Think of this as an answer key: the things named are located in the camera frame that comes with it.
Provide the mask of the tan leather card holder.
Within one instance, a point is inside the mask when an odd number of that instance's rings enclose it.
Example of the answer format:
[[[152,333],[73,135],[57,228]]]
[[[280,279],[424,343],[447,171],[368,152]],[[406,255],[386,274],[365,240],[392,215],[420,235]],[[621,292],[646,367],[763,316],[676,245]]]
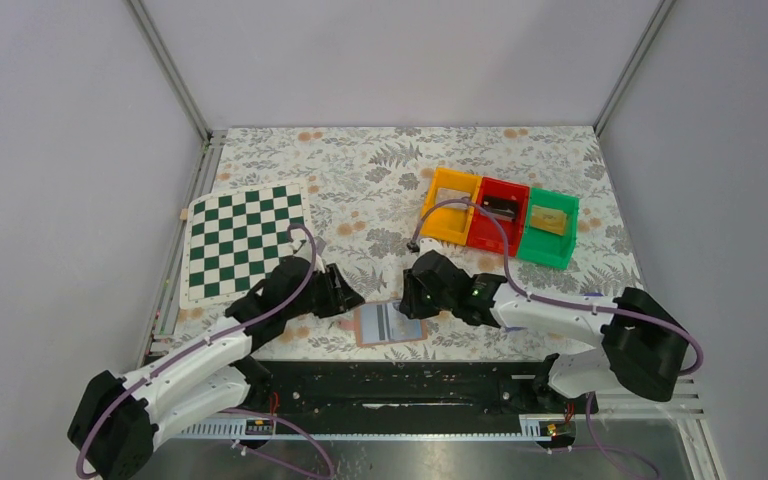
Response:
[[[360,347],[389,345],[425,340],[423,320],[411,319],[398,310],[399,300],[367,303],[352,311],[350,322]]]

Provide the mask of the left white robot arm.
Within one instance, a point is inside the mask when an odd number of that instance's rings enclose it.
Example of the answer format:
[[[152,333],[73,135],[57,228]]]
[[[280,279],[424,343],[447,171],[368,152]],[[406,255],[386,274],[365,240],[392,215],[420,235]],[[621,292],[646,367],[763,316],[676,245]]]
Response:
[[[274,410],[273,376],[252,353],[291,319],[333,317],[364,302],[335,264],[280,261],[201,335],[137,370],[90,380],[67,431],[78,476],[129,479],[166,440],[215,413]]]

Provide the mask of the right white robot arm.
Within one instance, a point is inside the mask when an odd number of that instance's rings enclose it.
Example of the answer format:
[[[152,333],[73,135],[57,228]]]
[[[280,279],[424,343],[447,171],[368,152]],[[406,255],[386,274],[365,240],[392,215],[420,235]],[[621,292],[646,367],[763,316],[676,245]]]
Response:
[[[538,391],[563,399],[622,387],[667,402],[693,345],[687,331],[643,290],[627,287],[615,298],[551,297],[504,275],[470,275],[435,250],[404,270],[399,310],[412,319],[447,311],[472,326],[543,331],[587,345],[578,354],[548,356],[535,376]]]

